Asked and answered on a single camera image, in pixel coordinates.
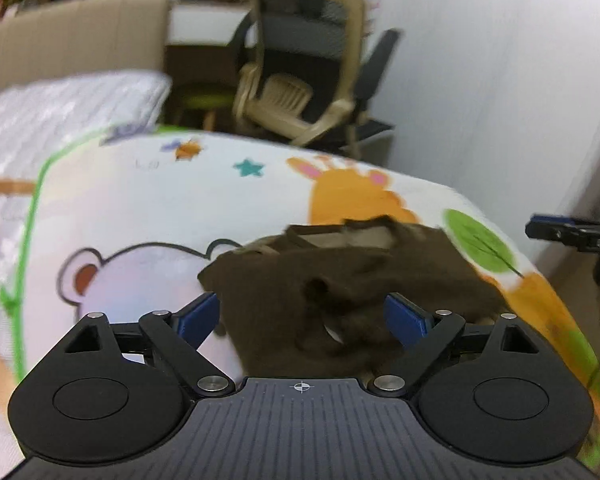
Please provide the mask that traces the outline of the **brown polka dot dress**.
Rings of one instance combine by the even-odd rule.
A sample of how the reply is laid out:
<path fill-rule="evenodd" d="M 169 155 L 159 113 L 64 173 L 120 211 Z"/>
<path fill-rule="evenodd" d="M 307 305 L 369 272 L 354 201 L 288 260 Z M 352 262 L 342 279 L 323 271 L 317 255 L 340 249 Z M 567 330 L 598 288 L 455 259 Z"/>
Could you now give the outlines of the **brown polka dot dress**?
<path fill-rule="evenodd" d="M 384 317 L 393 292 L 471 323 L 508 308 L 442 229 L 388 216 L 288 226 L 220 255 L 198 280 L 218 297 L 242 368 L 257 377 L 380 372 L 402 351 Z"/>

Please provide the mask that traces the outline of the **colourful cartoon play mat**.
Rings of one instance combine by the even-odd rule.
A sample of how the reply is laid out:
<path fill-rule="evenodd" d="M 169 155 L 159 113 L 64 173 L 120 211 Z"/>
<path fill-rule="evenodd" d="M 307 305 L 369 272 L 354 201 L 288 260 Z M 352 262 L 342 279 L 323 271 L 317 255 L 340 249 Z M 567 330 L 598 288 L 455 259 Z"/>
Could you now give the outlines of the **colourful cartoon play mat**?
<path fill-rule="evenodd" d="M 378 373 L 248 375 L 219 324 L 198 352 L 235 392 L 191 398 L 140 318 L 207 292 L 220 255 L 288 226 L 388 216 L 442 229 L 508 308 L 412 398 Z M 15 290 L 16 479 L 595 479 L 600 367 L 548 281 L 466 197 L 301 148 L 190 131 L 108 133 L 43 166 Z"/>

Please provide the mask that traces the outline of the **green round stool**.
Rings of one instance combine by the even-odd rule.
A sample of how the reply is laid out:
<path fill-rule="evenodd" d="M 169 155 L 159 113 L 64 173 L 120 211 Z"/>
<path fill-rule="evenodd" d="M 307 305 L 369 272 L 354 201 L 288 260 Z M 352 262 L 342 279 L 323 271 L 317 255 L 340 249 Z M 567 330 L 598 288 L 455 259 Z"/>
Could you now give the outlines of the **green round stool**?
<path fill-rule="evenodd" d="M 173 92 L 172 122 L 181 126 L 186 113 L 201 113 L 204 131 L 214 131 L 219 112 L 233 106 L 235 93 L 227 84 L 183 84 Z"/>

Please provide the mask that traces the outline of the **white quilted bedsheet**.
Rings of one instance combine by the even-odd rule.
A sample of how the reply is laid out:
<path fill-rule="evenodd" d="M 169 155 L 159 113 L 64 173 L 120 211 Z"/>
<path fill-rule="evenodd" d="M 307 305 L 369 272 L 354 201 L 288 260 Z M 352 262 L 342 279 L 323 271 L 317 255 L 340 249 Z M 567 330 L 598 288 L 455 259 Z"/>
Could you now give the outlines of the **white quilted bedsheet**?
<path fill-rule="evenodd" d="M 171 79 L 115 70 L 0 91 L 0 285 L 15 273 L 34 181 L 46 160 L 87 133 L 158 120 Z M 6 422 L 15 350 L 0 306 L 0 477 L 22 459 Z"/>

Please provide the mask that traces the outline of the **beige mesh office chair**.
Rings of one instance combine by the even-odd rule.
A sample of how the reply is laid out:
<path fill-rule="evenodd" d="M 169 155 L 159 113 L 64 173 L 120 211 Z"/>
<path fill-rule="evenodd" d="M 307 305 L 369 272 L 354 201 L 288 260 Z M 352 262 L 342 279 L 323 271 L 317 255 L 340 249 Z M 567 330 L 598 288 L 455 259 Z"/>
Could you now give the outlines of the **beige mesh office chair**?
<path fill-rule="evenodd" d="M 238 132 L 359 158 L 392 130 L 370 101 L 402 37 L 385 30 L 369 54 L 367 0 L 249 0 L 230 43 L 245 58 L 233 104 Z"/>

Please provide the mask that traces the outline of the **beige upholstered headboard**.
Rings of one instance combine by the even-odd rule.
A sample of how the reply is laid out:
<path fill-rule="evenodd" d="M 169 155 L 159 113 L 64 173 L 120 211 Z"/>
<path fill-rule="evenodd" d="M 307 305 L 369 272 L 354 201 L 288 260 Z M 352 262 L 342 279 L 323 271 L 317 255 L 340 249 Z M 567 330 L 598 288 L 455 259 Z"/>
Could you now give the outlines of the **beige upholstered headboard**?
<path fill-rule="evenodd" d="M 171 0 L 62 0 L 0 21 L 0 91 L 164 64 Z"/>

